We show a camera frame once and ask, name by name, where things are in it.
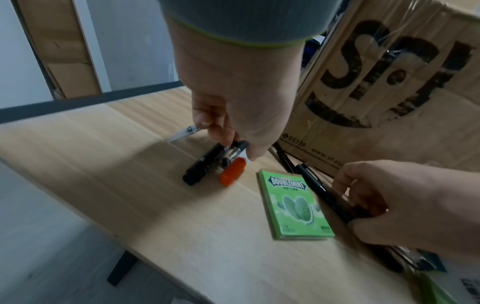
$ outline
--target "gray sleeve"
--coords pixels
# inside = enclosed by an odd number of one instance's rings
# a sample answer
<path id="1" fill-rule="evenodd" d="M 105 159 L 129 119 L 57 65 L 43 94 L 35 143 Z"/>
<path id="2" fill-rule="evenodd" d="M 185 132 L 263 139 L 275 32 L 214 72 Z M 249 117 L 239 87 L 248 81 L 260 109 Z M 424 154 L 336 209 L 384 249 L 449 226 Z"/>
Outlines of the gray sleeve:
<path id="1" fill-rule="evenodd" d="M 282 45 L 323 32 L 342 0 L 159 0 L 173 19 L 207 35 Z"/>

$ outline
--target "green gum pack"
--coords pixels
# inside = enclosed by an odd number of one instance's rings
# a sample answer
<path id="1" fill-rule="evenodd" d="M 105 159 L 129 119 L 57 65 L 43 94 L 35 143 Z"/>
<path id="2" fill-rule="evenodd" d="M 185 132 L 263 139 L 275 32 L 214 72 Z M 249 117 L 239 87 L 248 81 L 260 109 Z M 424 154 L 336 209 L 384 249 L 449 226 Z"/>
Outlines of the green gum pack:
<path id="1" fill-rule="evenodd" d="M 335 236 L 300 175 L 262 169 L 258 179 L 276 239 Z"/>

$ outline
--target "table surface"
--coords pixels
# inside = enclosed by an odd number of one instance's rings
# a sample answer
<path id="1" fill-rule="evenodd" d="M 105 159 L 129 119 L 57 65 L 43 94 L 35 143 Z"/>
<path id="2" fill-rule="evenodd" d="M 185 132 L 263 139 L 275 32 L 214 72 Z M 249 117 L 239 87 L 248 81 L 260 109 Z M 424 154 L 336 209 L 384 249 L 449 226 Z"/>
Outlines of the table surface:
<path id="1" fill-rule="evenodd" d="M 177 88 L 0 126 L 0 158 L 117 239 L 215 303 L 411 303 L 409 284 L 384 269 L 322 206 L 336 237 L 275 241 L 256 173 L 282 170 L 267 153 L 231 187 L 186 169 L 214 143 L 192 123 Z"/>

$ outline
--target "scissors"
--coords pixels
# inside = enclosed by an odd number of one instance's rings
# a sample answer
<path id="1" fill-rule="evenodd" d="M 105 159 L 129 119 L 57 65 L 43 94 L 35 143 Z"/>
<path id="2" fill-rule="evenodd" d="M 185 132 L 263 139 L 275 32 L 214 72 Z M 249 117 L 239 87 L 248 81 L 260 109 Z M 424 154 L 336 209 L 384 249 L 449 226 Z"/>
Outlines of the scissors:
<path id="1" fill-rule="evenodd" d="M 195 134 L 196 132 L 200 131 L 201 129 L 197 128 L 195 125 L 191 125 L 186 127 L 185 129 L 181 129 L 180 131 L 176 132 L 173 136 L 168 138 L 166 142 L 171 143 L 174 142 L 175 140 L 178 140 L 183 137 L 190 136 L 192 134 Z"/>

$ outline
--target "wall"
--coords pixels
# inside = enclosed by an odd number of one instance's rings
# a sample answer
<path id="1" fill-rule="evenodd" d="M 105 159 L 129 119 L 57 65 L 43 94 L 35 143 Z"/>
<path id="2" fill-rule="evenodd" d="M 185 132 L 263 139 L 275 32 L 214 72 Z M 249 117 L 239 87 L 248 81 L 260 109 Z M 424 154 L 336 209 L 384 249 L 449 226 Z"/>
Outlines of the wall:
<path id="1" fill-rule="evenodd" d="M 177 81 L 158 0 L 87 0 L 113 91 Z"/>
<path id="2" fill-rule="evenodd" d="M 18 16 L 0 1 L 0 109 L 53 100 Z"/>

